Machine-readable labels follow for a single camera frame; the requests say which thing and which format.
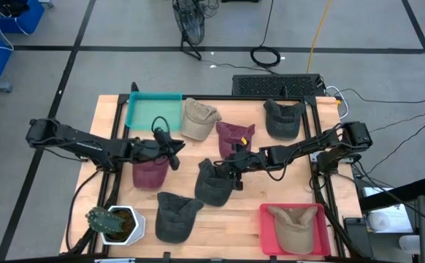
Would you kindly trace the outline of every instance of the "concrete floor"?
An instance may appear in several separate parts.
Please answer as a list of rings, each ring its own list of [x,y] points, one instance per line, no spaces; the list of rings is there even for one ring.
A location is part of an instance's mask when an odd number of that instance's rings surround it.
[[[170,0],[53,1],[55,8],[45,10],[34,34],[9,36],[19,51],[12,54],[2,76],[2,80],[13,84],[14,90],[10,94],[0,93],[0,244],[33,157],[24,140],[28,122],[49,113],[88,4],[95,2],[82,46],[174,47],[180,40]],[[425,35],[425,0],[409,3]],[[266,45],[311,46],[325,5],[325,0],[275,0]],[[269,6],[269,0],[259,4],[222,4],[218,14],[206,20],[206,34],[200,45],[259,45]],[[48,51],[38,51],[35,46]],[[49,50],[46,46],[55,47]],[[423,48],[401,0],[334,0],[316,46],[366,49],[316,53],[311,72],[323,75],[326,85],[353,88],[368,99],[425,99],[425,54],[368,52],[374,48]],[[174,49],[141,50],[78,52],[57,119],[89,130],[98,95],[127,93],[132,81],[142,91],[230,94],[233,75],[257,73],[228,67],[211,69],[209,64]],[[248,52],[202,55],[218,63],[253,66]],[[305,72],[308,53],[282,56],[286,59],[275,68],[276,72]],[[423,104],[375,104],[363,102],[348,92],[345,98],[350,114],[344,120],[363,121],[369,129],[425,111]],[[375,144],[363,154],[364,166],[371,169],[424,123],[425,118],[418,118],[372,134]],[[58,253],[78,171],[78,163],[44,153],[7,259]],[[394,186],[425,178],[425,130],[377,167],[372,176]],[[397,245],[399,235],[371,238],[378,259],[410,262],[410,256]]]

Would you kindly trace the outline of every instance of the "black cap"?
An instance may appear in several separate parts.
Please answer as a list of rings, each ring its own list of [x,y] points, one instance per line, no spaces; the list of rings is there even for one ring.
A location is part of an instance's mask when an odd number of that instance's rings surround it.
[[[196,212],[203,208],[199,200],[161,192],[156,216],[156,237],[169,243],[188,239],[195,223]]]
[[[266,130],[272,137],[295,139],[299,135],[302,103],[293,106],[279,105],[272,99],[263,104],[266,109]]]
[[[232,179],[229,177],[229,169],[214,167],[209,159],[199,163],[195,185],[197,199],[205,204],[220,207],[227,203],[231,192]]]

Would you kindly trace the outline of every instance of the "red tray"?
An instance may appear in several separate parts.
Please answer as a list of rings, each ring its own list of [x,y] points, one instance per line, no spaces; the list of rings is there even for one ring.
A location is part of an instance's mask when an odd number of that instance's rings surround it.
[[[328,256],[331,253],[328,231],[326,229],[326,216],[323,205],[320,204],[262,204],[259,206],[260,219],[260,242],[263,253],[270,256],[293,255],[287,253],[279,246],[274,225],[274,216],[267,211],[269,205],[286,208],[313,207],[316,206],[315,219],[313,220],[313,252],[309,255]]]

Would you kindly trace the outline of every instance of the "baseball cap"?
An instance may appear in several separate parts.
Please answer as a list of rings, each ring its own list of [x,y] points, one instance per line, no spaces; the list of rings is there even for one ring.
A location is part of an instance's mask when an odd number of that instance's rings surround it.
[[[133,186],[145,189],[159,188],[164,183],[168,169],[167,156],[142,164],[133,164]]]
[[[300,118],[304,110],[302,103],[280,105],[272,99],[263,104],[266,109],[266,130],[273,137],[295,139],[299,135]]]
[[[251,149],[251,137],[255,134],[255,124],[244,127],[218,121],[215,124],[215,129],[219,134],[219,152],[222,159],[236,153],[232,148],[234,144],[246,144],[247,150]]]
[[[216,207],[225,205],[232,192],[230,171],[227,167],[214,167],[209,159],[200,162],[198,166],[195,197],[207,205]]]
[[[216,108],[188,98],[185,101],[180,133],[191,139],[205,140],[213,130],[214,123],[221,119]]]
[[[195,223],[196,212],[203,208],[197,199],[160,192],[156,216],[156,237],[169,243],[188,239]]]
[[[313,218],[317,207],[268,206],[267,209],[275,217],[277,241],[285,252],[309,254],[313,251]]]

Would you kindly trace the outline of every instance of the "teal tray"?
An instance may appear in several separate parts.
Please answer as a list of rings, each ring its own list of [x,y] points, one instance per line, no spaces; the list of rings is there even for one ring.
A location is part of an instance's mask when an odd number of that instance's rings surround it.
[[[157,116],[162,116],[167,120],[170,131],[180,130],[182,94],[131,92],[125,125],[133,130],[150,131],[151,124]],[[156,121],[156,127],[161,127],[164,131],[167,131],[162,120]]]

